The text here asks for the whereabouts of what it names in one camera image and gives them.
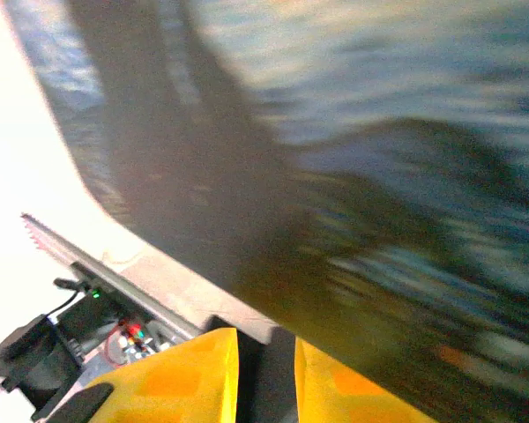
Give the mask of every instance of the black cable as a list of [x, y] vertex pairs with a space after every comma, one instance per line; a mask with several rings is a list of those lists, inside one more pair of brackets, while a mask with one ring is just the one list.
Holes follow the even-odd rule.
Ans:
[[51, 311], [49, 311], [45, 316], [46, 317], [49, 317], [50, 315], [52, 315], [53, 313], [55, 313], [56, 311], [59, 311], [61, 308], [65, 308], [66, 306], [68, 306], [69, 304], [72, 303], [72, 301], [77, 298], [77, 295], [78, 295], [78, 291], [75, 291], [73, 295], [71, 295], [71, 297], [65, 301], [63, 304], [61, 304], [59, 307], [57, 308], [53, 308]]

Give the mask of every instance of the red wire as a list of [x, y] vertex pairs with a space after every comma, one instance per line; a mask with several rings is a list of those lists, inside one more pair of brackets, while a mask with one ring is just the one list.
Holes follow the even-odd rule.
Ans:
[[109, 356], [108, 344], [109, 344], [109, 339], [112, 338], [112, 335], [114, 335], [119, 329], [120, 329], [120, 323], [116, 323], [114, 328], [109, 332], [108, 337], [104, 341], [104, 357], [106, 358], [107, 361], [110, 362], [110, 364], [116, 367], [121, 367], [122, 365], [120, 363], [116, 363], [115, 361], [113, 361], [112, 358]]

